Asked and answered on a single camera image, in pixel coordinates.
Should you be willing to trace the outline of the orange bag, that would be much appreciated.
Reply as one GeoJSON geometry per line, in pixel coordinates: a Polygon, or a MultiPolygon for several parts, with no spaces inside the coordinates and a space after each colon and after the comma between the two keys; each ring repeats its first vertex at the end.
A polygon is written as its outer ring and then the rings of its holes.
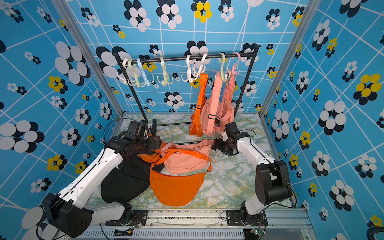
{"type": "Polygon", "coordinates": [[[144,153],[138,154],[138,156],[147,163],[152,163],[153,159],[157,157],[161,153],[161,149],[166,145],[167,143],[162,142],[160,149],[154,150],[154,151],[146,151],[144,153]]]}
{"type": "Polygon", "coordinates": [[[203,135],[201,123],[200,123],[200,116],[202,113],[203,106],[206,102],[206,87],[207,87],[207,81],[208,81],[208,74],[201,74],[200,80],[201,80],[201,87],[200,92],[197,100],[197,106],[195,108],[195,113],[191,116],[191,126],[190,126],[190,136],[196,135],[197,137],[201,137],[203,135]]]}
{"type": "Polygon", "coordinates": [[[209,163],[207,172],[209,173],[212,170],[211,160],[207,156],[190,150],[168,149],[163,151],[160,156],[154,158],[150,170],[151,188],[162,204],[171,207],[185,206],[190,203],[205,179],[205,173],[190,176],[169,176],[153,170],[154,166],[163,164],[176,153],[204,160],[209,163]]]}

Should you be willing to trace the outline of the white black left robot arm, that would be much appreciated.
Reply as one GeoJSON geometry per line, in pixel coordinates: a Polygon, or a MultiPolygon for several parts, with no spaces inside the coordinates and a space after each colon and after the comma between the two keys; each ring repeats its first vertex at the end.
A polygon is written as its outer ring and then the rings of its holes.
{"type": "Polygon", "coordinates": [[[154,154],[161,145],[161,138],[151,136],[146,121],[131,121],[72,183],[44,198],[41,221],[71,238],[108,221],[128,224],[133,216],[129,202],[150,185],[151,165],[140,155],[154,154]]]}

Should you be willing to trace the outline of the black bag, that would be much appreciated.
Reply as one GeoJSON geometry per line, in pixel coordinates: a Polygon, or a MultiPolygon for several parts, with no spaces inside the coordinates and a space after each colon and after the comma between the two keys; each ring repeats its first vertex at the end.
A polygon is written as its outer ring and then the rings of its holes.
{"type": "Polygon", "coordinates": [[[101,196],[107,203],[127,204],[150,186],[152,160],[159,150],[149,155],[122,154],[123,161],[102,181],[101,196]]]}

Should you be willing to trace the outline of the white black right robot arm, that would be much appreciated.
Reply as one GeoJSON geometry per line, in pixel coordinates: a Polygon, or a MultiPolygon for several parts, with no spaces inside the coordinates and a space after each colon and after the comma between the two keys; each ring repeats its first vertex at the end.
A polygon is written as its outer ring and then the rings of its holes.
{"type": "Polygon", "coordinates": [[[265,210],[272,205],[288,208],[282,201],[292,197],[294,191],[290,182],[287,164],[275,160],[259,148],[252,136],[238,130],[235,122],[225,125],[221,139],[215,139],[212,150],[219,150],[227,156],[243,154],[256,170],[255,194],[243,202],[240,219],[245,226],[260,223],[267,226],[265,210]]]}

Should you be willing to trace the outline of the pink bag large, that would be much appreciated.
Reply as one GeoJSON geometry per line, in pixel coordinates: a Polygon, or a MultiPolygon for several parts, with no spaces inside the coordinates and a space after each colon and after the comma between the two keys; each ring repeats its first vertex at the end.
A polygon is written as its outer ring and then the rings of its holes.
{"type": "Polygon", "coordinates": [[[202,132],[208,137],[213,137],[220,127],[222,117],[220,95],[223,83],[221,73],[217,72],[211,96],[206,101],[200,115],[202,132]]]}

